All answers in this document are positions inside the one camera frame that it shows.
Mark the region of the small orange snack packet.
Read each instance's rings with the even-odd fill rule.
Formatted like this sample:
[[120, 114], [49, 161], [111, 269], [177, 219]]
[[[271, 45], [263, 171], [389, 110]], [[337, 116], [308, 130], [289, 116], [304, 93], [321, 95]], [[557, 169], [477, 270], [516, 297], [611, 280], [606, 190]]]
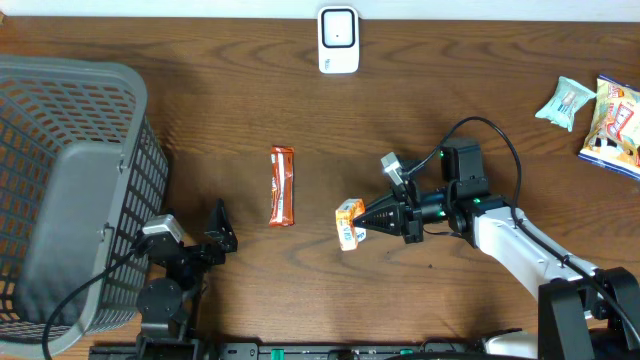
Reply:
[[366, 239], [366, 230], [354, 225], [354, 220], [364, 212], [364, 202], [358, 198], [347, 199], [336, 209], [336, 227], [342, 251], [355, 250]]

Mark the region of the long orange snack bar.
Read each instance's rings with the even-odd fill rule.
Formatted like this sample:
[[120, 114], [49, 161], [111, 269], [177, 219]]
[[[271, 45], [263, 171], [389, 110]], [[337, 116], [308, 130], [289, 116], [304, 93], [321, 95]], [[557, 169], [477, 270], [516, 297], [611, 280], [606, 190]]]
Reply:
[[272, 196], [269, 225], [272, 227], [292, 226], [295, 224], [293, 207], [294, 148], [273, 146], [270, 160]]

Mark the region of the light green wet wipes pack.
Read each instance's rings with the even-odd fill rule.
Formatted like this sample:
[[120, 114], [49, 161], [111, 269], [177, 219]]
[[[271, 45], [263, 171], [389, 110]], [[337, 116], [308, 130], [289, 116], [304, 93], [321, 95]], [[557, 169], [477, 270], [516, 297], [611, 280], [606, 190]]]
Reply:
[[536, 112], [535, 117], [547, 119], [552, 124], [572, 132], [576, 113], [595, 97], [594, 91], [573, 79], [560, 76], [554, 94]]

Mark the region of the cream snack bag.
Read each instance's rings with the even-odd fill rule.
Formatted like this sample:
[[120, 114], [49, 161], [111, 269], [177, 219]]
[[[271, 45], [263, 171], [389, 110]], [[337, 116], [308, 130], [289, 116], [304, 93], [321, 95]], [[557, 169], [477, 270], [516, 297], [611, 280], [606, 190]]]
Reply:
[[638, 88], [598, 76], [590, 131], [578, 157], [639, 180]]

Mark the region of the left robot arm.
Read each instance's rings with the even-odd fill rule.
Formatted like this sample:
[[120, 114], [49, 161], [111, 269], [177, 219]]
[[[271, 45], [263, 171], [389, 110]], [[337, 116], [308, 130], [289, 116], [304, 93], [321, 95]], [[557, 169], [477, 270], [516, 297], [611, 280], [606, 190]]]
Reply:
[[195, 335], [195, 322], [205, 275], [226, 261], [238, 240], [219, 199], [205, 235], [209, 243], [187, 246], [185, 231], [171, 214], [150, 218], [138, 232], [134, 255], [165, 269], [151, 280], [136, 300], [142, 316], [136, 339], [137, 359], [209, 359], [216, 349]]

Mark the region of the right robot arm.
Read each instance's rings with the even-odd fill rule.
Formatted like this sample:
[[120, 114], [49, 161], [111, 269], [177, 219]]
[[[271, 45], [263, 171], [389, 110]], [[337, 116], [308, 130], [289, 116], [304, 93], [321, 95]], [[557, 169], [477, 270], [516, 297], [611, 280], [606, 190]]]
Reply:
[[424, 239], [428, 224], [446, 222], [452, 235], [499, 262], [534, 297], [538, 332], [502, 331], [467, 350], [424, 350], [423, 359], [636, 359], [639, 283], [625, 268], [602, 269], [536, 227], [513, 200], [491, 193], [482, 152], [472, 139], [437, 149], [445, 186], [419, 191], [407, 163], [383, 157], [391, 191], [367, 205], [353, 225]]

